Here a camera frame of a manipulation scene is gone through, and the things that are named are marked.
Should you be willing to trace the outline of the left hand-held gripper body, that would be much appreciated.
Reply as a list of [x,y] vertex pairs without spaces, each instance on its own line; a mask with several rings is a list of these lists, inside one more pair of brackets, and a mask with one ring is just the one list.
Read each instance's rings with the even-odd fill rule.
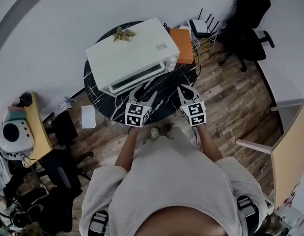
[[149,119],[151,103],[128,102],[125,111],[125,124],[132,127],[143,127]]

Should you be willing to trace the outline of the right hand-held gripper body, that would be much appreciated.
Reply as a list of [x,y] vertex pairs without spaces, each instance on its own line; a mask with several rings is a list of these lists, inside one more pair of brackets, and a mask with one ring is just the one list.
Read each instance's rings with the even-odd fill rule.
[[180,106],[180,110],[191,127],[206,124],[206,108],[203,101]]

